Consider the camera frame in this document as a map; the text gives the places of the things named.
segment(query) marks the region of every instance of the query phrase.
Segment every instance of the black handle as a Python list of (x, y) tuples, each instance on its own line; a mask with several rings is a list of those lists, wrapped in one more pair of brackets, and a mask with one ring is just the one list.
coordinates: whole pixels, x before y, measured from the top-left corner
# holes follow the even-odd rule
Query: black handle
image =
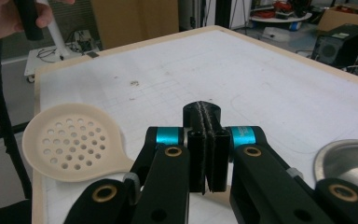
[(34, 0), (16, 0), (25, 35), (29, 40), (43, 39), (42, 30), (36, 26), (37, 11)]

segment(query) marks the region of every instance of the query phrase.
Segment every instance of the gray floor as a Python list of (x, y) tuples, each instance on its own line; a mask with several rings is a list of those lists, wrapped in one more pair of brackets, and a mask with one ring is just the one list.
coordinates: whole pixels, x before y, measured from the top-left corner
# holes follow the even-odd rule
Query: gray floor
[[(263, 27), (247, 29), (246, 34), (292, 52), (305, 50), (307, 53), (310, 53), (316, 42), (315, 29), (316, 26), (313, 24), (303, 24), (299, 31), (290, 33), (290, 42), (276, 42), (262, 37)], [(238, 32), (245, 34), (243, 29), (238, 30)], [(34, 114), (34, 84), (28, 83), (23, 75), (25, 64), (26, 61), (22, 60), (7, 63), (3, 66), (4, 92), (13, 125), (29, 121)], [(17, 138), (18, 144), (21, 147), (21, 134), (18, 134)], [(2, 140), (0, 140), (0, 207), (22, 199), (20, 181), (16, 176), (8, 155), (5, 154)]]

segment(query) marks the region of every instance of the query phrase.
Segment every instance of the silver bowl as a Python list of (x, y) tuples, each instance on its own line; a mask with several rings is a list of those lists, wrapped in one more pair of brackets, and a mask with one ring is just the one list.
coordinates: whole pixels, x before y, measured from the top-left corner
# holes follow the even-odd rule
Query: silver bowl
[(358, 139), (341, 140), (323, 147), (314, 163), (316, 181), (335, 177), (358, 186)]

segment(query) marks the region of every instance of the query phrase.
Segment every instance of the white table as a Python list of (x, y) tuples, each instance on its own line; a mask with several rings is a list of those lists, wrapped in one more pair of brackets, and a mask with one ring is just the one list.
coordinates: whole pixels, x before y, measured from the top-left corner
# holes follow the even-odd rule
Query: white table
[[(149, 126), (182, 126), (183, 106), (200, 100), (222, 108), (222, 126), (262, 127), (270, 145), (312, 187), (318, 150), (358, 138), (358, 77), (224, 28), (99, 54), (37, 70), (35, 113), (64, 103), (96, 105), (119, 124), (133, 160)], [(34, 172), (34, 223), (62, 222), (93, 181), (63, 183)], [(189, 223), (207, 222), (236, 219), (230, 208), (192, 196)]]

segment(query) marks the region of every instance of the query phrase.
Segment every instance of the cardboard box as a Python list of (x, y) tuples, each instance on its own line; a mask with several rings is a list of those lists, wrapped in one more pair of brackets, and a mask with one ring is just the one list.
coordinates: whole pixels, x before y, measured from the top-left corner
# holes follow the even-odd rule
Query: cardboard box
[(92, 0), (91, 4), (103, 49), (179, 32), (177, 0)]
[[(344, 9), (342, 7), (346, 7), (354, 13), (342, 12), (340, 11)], [(318, 24), (318, 34), (322, 35), (345, 23), (358, 25), (358, 14), (356, 13), (358, 13), (358, 6), (356, 5), (344, 5), (329, 8), (324, 12), (324, 15)]]

